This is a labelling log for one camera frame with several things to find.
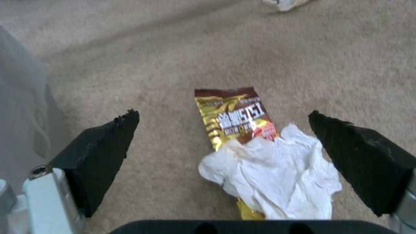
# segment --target carpet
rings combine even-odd
[[[278,128],[314,109],[416,154],[416,3],[314,0],[3,0],[0,23],[47,66],[73,136],[130,108],[141,122],[87,233],[138,219],[238,219],[203,180],[212,151],[194,88],[254,86]],[[341,178],[333,219],[386,225]]]

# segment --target white tissue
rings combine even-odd
[[[266,219],[331,219],[331,195],[342,189],[334,165],[322,157],[321,142],[294,124],[274,142],[230,140],[198,169]]]

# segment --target brown and gold packaging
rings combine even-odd
[[[245,144],[258,135],[270,140],[278,136],[253,87],[195,90],[195,101],[215,151],[231,139]],[[263,214],[251,210],[241,199],[237,205],[242,219],[264,219]]]

